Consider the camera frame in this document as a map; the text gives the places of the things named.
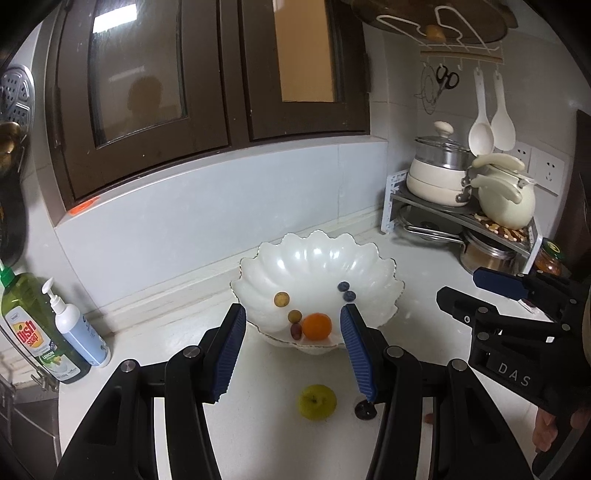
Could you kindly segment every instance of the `white fruit bowl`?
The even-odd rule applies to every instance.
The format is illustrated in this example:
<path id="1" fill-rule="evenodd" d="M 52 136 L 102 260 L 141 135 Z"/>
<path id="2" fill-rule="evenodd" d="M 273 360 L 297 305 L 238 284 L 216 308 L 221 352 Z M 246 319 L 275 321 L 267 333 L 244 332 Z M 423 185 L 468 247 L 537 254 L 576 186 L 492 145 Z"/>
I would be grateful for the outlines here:
<path id="1" fill-rule="evenodd" d="M 337 289 L 342 281 L 357 295 L 355 304 L 369 327 L 386 324 L 398 310 L 395 302 L 404 282 L 394 277 L 396 262 L 382 259 L 375 244 L 358 245 L 348 233 L 330 238 L 317 230 L 307 238 L 288 233 L 281 243 L 263 243 L 255 258 L 240 261 L 240 278 L 230 287 L 246 308 L 246 318 L 264 338 L 278 346 L 293 346 L 312 355 L 344 347 L 340 332 L 340 310 L 346 302 Z M 274 303 L 275 294 L 285 291 L 290 302 Z M 325 313 L 332 320 L 332 333 L 325 340 L 291 337 L 290 310 Z"/>

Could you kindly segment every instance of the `electrical outlet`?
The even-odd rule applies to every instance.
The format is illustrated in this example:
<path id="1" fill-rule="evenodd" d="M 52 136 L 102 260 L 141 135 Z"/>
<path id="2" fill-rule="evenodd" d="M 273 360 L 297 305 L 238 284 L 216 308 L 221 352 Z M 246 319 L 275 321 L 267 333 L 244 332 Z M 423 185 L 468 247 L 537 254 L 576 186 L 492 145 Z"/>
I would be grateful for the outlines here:
<path id="1" fill-rule="evenodd" d="M 505 153 L 519 158 L 525 164 L 525 171 L 530 170 L 531 147 L 527 143 L 515 142 L 513 150 L 509 150 Z"/>
<path id="2" fill-rule="evenodd" d="M 530 175 L 546 190 L 560 195 L 564 177 L 564 161 L 538 148 L 531 149 Z"/>

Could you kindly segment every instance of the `glass jar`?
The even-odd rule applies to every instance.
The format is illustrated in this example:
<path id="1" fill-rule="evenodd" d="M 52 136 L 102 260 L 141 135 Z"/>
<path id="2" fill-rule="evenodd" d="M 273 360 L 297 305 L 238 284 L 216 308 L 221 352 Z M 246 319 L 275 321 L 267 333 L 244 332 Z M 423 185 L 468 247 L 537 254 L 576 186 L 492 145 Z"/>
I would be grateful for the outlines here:
<path id="1" fill-rule="evenodd" d="M 551 242 L 550 239 L 544 238 L 542 247 L 535 258 L 534 266 L 536 270 L 552 273 L 558 277 L 562 272 L 562 260 L 564 260 L 564 255 L 558 245 Z"/>

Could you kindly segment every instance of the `white pot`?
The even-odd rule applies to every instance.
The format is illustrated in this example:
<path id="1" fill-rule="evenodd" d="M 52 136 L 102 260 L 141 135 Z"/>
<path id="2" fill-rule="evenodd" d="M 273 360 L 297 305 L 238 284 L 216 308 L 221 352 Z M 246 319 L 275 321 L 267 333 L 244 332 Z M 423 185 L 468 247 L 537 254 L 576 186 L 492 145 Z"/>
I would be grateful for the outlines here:
<path id="1" fill-rule="evenodd" d="M 529 224 L 535 211 L 535 181 L 496 165 L 483 167 L 472 180 L 482 211 L 501 226 L 517 230 Z"/>
<path id="2" fill-rule="evenodd" d="M 436 167 L 416 158 L 411 163 L 408 174 L 419 181 L 447 190 L 463 190 L 462 180 L 467 179 L 465 170 Z"/>
<path id="3" fill-rule="evenodd" d="M 450 190 L 430 185 L 423 181 L 417 180 L 410 173 L 407 175 L 407 188 L 409 192 L 413 193 L 419 198 L 438 205 L 445 205 L 448 207 L 461 207 L 467 204 L 467 201 L 461 201 L 463 197 L 463 190 Z"/>

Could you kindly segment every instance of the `white teapot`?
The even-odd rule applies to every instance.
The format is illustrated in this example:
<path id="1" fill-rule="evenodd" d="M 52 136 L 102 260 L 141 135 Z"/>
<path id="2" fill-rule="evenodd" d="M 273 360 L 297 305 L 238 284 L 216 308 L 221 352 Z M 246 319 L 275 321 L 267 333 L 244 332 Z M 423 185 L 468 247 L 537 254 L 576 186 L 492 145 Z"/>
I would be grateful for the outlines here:
<path id="1" fill-rule="evenodd" d="M 534 216 L 534 179 L 523 175 L 524 163 L 512 155 L 479 155 L 472 168 L 482 168 L 470 182 L 478 188 L 480 206 L 485 215 L 506 228 L 526 227 Z"/>

